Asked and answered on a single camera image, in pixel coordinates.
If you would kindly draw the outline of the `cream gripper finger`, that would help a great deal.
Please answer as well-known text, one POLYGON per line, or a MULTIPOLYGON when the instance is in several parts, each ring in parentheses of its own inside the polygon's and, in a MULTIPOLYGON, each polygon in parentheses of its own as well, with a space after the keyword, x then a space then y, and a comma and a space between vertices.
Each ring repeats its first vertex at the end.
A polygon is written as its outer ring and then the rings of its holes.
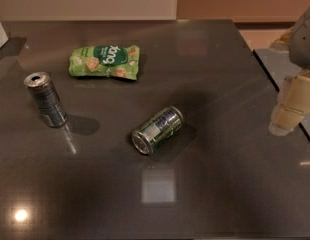
POLYGON ((277 104, 271 114, 269 131, 286 136, 310 113, 310 70, 302 69, 282 82, 277 104))
POLYGON ((273 50, 287 50, 293 28, 287 29, 280 37, 278 37, 275 41, 273 41, 269 48, 273 50))

